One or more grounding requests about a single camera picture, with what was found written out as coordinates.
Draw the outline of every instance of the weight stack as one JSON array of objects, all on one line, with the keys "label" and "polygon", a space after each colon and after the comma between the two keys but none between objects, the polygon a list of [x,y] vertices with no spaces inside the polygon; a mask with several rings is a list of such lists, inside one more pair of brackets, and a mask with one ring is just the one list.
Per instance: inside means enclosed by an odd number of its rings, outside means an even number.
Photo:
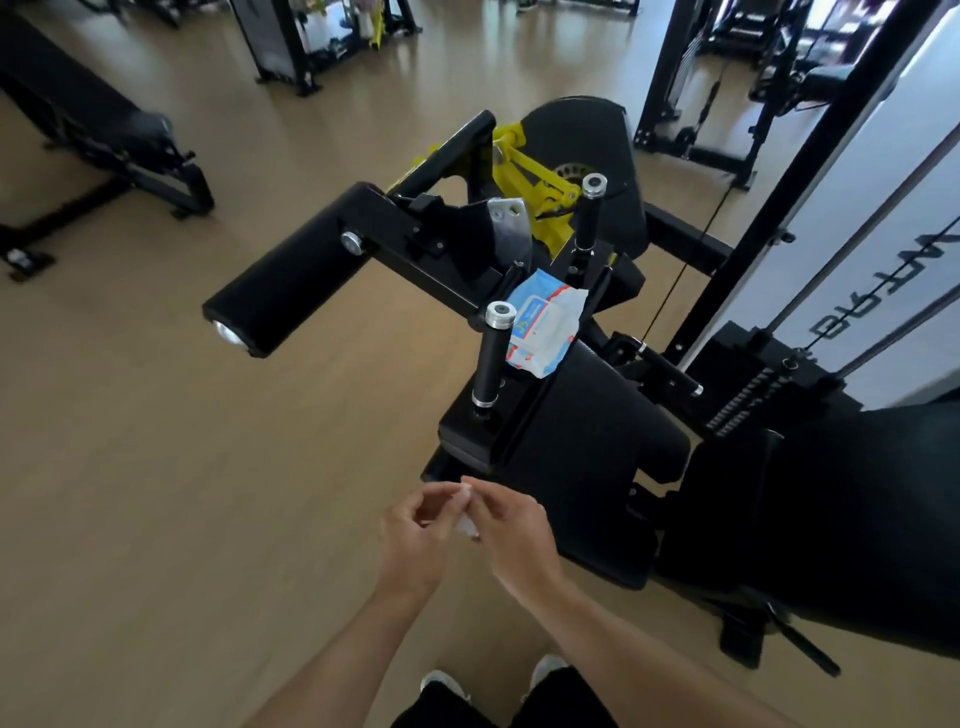
[{"label": "weight stack", "polygon": [[703,384],[704,393],[686,401],[684,419],[707,436],[726,437],[743,426],[783,433],[863,408],[814,361],[798,358],[758,328],[748,331],[734,322],[710,338],[686,373]]}]

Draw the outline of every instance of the wooden floor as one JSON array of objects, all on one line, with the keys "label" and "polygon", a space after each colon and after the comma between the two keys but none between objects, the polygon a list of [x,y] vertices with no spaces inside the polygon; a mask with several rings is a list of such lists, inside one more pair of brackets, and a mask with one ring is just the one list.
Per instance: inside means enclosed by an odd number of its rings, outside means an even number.
[{"label": "wooden floor", "polygon": [[[389,184],[483,107],[510,120],[595,93],[636,120],[670,11],[645,5],[631,23],[568,4],[516,18],[493,0],[420,0],[423,36],[350,60],[309,100],[252,82],[225,13],[192,15],[174,32],[144,12],[121,25],[71,0],[24,9],[172,118],[218,206],[181,223],[133,192],[51,238],[60,263],[41,278],[0,280],[0,724],[233,728],[348,618],[371,588],[374,515],[417,484],[476,339],[375,264],[266,361],[217,339],[200,304],[351,182]],[[700,90],[716,68],[702,71]],[[718,114],[730,122],[719,133],[756,111],[734,106]],[[755,191],[731,199],[714,232],[735,242],[814,121],[778,122]],[[6,99],[0,128],[4,222],[95,182],[76,160],[40,151]],[[637,163],[646,197],[693,224],[724,190],[720,175],[674,159]],[[656,248],[639,264],[643,293],[603,323],[642,334],[682,264]],[[656,346],[703,284],[684,274],[651,332]],[[433,667],[503,723],[549,649],[476,549],[455,551],[371,726],[389,724]],[[780,638],[748,672],[717,650],[716,621],[665,589],[577,578],[805,725],[955,725],[955,663],[804,625],[841,679]]]}]

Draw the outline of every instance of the shoe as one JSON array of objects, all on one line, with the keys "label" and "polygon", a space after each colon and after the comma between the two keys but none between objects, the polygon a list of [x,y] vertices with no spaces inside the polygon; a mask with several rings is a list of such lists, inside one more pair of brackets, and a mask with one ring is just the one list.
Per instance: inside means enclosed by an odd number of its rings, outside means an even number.
[{"label": "shoe", "polygon": [[430,683],[440,683],[457,697],[463,698],[467,703],[470,702],[470,696],[460,687],[460,683],[441,669],[433,669],[426,673],[420,680],[420,692],[423,692]]},{"label": "shoe", "polygon": [[564,669],[564,667],[570,667],[570,663],[560,655],[543,655],[537,666],[534,667],[534,674],[530,677],[530,692],[542,683],[551,672]]}]

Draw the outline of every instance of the blue and white package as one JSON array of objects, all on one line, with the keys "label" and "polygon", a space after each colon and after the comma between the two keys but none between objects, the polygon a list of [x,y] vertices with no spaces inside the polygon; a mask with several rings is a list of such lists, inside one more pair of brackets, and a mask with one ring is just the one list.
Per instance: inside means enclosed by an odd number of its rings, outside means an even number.
[{"label": "blue and white package", "polygon": [[535,271],[507,299],[516,308],[507,362],[538,379],[553,374],[580,328],[587,291]]}]

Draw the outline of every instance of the black pants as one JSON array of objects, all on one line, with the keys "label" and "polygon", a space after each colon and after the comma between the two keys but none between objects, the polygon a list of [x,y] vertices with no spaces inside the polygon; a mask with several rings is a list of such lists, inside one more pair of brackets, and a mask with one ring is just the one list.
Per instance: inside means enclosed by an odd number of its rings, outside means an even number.
[{"label": "black pants", "polygon": [[[554,670],[523,701],[511,728],[616,728],[573,667]],[[441,683],[430,683],[393,728],[495,728],[476,708]]]}]

